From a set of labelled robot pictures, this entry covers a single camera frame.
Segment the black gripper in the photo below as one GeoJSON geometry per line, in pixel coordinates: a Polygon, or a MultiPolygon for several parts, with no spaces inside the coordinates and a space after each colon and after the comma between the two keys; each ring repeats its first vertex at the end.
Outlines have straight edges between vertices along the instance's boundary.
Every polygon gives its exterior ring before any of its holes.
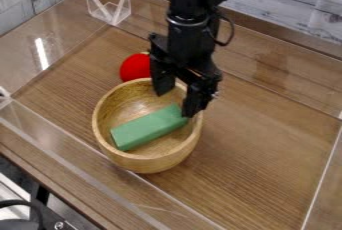
{"type": "Polygon", "coordinates": [[[207,18],[198,23],[171,19],[168,33],[151,33],[150,73],[158,96],[175,87],[175,79],[187,83],[182,116],[192,118],[218,97],[222,73],[212,61],[219,29],[219,19],[207,18]]]}

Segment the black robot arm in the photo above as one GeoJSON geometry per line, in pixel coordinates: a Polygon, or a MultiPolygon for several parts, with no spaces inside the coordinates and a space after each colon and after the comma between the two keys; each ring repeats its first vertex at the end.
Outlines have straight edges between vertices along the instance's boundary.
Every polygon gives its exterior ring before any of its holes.
{"type": "Polygon", "coordinates": [[[207,108],[218,93],[222,71],[212,62],[219,23],[226,19],[219,4],[226,0],[170,0],[167,10],[168,33],[150,35],[150,73],[155,93],[162,96],[187,84],[182,115],[192,117],[207,108]]]}

